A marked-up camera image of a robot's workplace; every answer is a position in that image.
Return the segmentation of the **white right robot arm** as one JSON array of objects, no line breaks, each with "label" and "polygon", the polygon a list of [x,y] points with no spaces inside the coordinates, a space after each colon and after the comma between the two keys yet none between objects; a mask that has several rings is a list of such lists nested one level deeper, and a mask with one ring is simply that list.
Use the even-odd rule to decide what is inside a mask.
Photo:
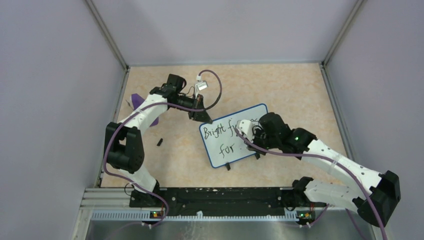
[{"label": "white right robot arm", "polygon": [[294,154],[342,182],[341,185],[324,183],[311,177],[295,180],[293,200],[297,205],[314,202],[345,208],[376,227],[389,222],[401,200],[400,179],[393,171],[382,173],[360,165],[306,129],[291,129],[274,112],[247,124],[247,130],[247,138],[260,148],[259,154],[265,155],[272,149]]}]

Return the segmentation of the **purple whiteboard eraser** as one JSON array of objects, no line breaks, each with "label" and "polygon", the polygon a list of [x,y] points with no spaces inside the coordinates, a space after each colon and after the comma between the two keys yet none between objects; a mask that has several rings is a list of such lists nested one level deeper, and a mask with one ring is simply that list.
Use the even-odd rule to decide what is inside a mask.
[{"label": "purple whiteboard eraser", "polygon": [[134,93],[130,96],[128,104],[133,108],[127,127],[137,127],[139,130],[146,130],[159,124],[159,116],[165,112],[165,105],[154,105],[156,103],[164,103],[165,99],[158,94],[149,94],[146,98]]}]

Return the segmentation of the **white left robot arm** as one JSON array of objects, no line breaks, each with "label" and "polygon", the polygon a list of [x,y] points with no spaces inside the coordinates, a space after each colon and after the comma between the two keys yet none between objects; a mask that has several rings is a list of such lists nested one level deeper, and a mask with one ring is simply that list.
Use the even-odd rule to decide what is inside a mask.
[{"label": "white left robot arm", "polygon": [[146,99],[128,117],[120,122],[110,122],[105,132],[105,161],[123,174],[135,190],[141,192],[141,200],[149,207],[160,202],[160,193],[154,188],[157,180],[144,166],[145,151],[142,136],[146,130],[170,108],[188,113],[189,119],[211,124],[212,118],[204,106],[204,97],[199,93],[208,87],[200,74],[196,77],[194,95],[182,93],[186,80],[169,74],[167,82],[154,87]]}]

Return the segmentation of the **black marker cap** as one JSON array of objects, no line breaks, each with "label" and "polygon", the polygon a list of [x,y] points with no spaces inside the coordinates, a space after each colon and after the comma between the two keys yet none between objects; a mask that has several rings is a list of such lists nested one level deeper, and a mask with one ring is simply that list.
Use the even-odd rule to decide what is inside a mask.
[{"label": "black marker cap", "polygon": [[161,139],[158,141],[158,143],[157,143],[156,145],[157,145],[158,147],[159,147],[159,146],[161,146],[161,145],[162,145],[162,143],[163,143],[163,140],[164,140],[164,139],[163,139],[163,138],[161,138]]}]

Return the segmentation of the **blue framed whiteboard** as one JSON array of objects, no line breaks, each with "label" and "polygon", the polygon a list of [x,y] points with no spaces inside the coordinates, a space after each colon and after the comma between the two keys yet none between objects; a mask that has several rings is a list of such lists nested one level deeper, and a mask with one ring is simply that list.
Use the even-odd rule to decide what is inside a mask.
[{"label": "blue framed whiteboard", "polygon": [[237,136],[235,128],[240,120],[249,120],[256,124],[266,113],[267,105],[260,103],[216,118],[212,124],[201,124],[199,133],[211,167],[224,167],[254,155],[255,153],[248,150],[244,141]]}]

